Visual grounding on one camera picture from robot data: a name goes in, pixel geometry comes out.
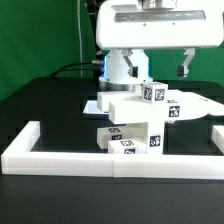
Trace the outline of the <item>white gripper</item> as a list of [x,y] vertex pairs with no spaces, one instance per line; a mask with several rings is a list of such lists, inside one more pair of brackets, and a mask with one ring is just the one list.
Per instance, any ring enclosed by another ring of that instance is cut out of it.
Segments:
[[147,0],[106,0],[97,17],[96,42],[104,50],[124,49],[130,77],[138,77],[131,49],[185,48],[177,67],[186,78],[199,47],[224,41],[224,0],[169,0],[172,7],[152,8]]

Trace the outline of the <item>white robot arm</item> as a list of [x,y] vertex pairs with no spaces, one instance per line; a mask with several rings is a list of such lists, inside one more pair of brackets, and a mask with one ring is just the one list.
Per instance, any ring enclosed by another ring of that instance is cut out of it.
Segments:
[[104,86],[131,86],[149,81],[147,50],[182,49],[176,67],[188,75],[197,48],[224,41],[224,0],[86,0],[97,51],[106,50]]

